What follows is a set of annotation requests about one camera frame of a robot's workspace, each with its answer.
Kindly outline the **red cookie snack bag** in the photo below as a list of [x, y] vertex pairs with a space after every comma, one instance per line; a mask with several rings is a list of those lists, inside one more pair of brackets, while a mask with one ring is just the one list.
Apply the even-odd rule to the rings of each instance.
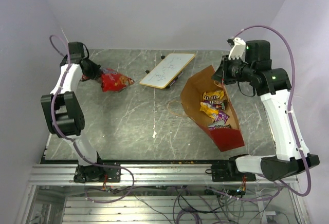
[[103, 92], [119, 92], [135, 83], [133, 79], [111, 68], [101, 68], [100, 79]]

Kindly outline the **red brown paper bag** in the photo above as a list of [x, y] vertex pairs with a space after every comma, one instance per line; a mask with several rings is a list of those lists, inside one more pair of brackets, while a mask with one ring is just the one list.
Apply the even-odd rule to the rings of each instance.
[[181, 94], [185, 116], [198, 125], [222, 152], [245, 145], [239, 121], [225, 86], [211, 79], [213, 66], [190, 77]]

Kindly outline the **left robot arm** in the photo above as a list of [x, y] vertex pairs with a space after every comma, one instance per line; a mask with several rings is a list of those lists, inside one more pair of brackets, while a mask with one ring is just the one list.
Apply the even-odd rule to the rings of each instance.
[[81, 42], [70, 42], [68, 54], [60, 64], [60, 77], [55, 88], [41, 97], [41, 106], [48, 130], [67, 141], [78, 158], [74, 182], [97, 182], [103, 179], [105, 169], [98, 152], [84, 133], [85, 118], [76, 97], [79, 82], [96, 80], [100, 65], [89, 58], [89, 51]]

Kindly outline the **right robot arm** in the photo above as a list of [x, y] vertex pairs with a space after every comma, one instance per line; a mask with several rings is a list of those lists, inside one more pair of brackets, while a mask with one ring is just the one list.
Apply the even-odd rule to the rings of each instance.
[[272, 156], [239, 155], [229, 159], [227, 176], [239, 180], [245, 173], [263, 175], [270, 181], [298, 175], [319, 165], [318, 155], [309, 152], [303, 141], [289, 96], [292, 93], [288, 73], [272, 68], [270, 42], [266, 40], [228, 40], [229, 54], [222, 57], [212, 79], [222, 84], [247, 82], [261, 98], [272, 131], [276, 152]]

